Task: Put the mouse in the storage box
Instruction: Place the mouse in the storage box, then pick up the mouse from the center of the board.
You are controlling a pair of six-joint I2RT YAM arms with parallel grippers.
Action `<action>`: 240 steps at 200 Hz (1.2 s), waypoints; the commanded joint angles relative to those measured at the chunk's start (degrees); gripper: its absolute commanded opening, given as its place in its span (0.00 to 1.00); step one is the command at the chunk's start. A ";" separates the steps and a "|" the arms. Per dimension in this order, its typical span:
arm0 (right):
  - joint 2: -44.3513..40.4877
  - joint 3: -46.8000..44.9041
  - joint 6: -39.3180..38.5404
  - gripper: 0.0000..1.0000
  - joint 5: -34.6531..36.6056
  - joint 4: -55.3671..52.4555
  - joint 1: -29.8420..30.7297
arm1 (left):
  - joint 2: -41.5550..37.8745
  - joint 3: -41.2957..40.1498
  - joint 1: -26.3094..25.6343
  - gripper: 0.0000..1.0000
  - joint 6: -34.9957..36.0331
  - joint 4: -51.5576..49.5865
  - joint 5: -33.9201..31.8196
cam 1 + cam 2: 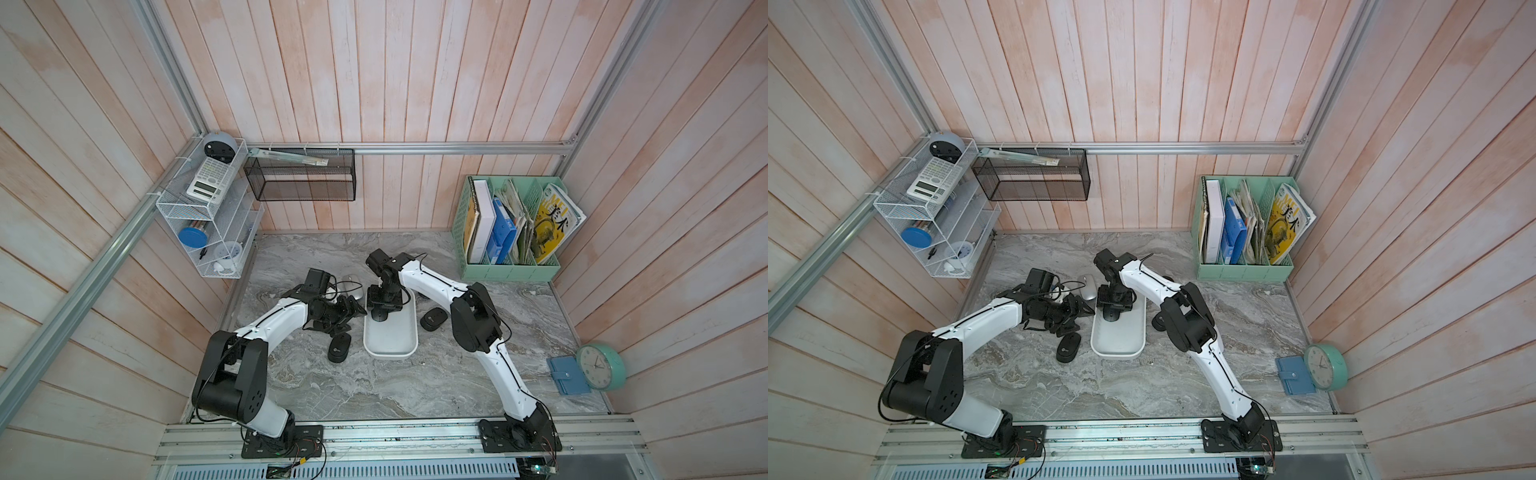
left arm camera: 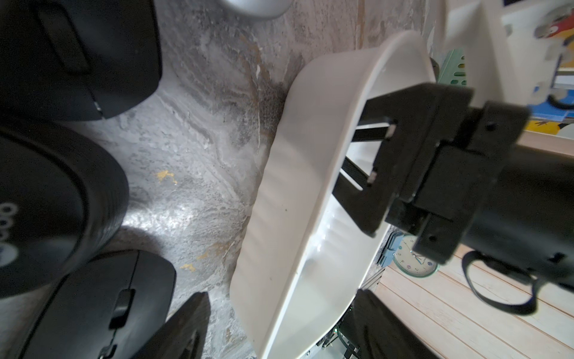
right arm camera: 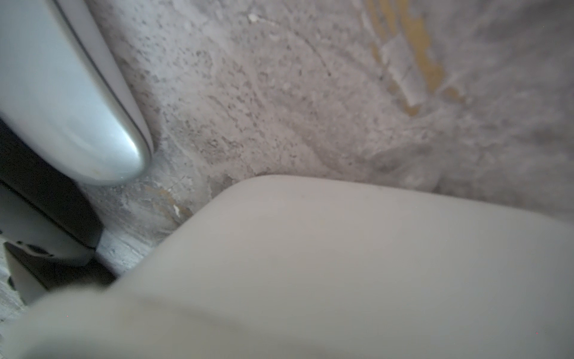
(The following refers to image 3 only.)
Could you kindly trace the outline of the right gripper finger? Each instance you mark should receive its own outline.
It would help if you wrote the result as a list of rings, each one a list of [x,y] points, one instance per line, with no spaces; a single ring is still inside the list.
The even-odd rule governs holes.
[[[76,184],[1,125],[1,238],[7,282],[23,303],[68,286],[107,287],[95,258],[103,223]]]

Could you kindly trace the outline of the silver mouse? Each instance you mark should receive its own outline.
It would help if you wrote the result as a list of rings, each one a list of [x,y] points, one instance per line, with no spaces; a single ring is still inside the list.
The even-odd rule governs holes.
[[[71,179],[142,175],[149,127],[84,1],[1,3],[1,119]]]

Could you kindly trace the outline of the white mouse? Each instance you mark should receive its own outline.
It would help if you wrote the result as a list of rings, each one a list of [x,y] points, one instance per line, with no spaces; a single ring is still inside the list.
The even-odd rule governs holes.
[[[69,287],[7,358],[571,358],[573,226],[420,191],[240,182],[110,287]]]

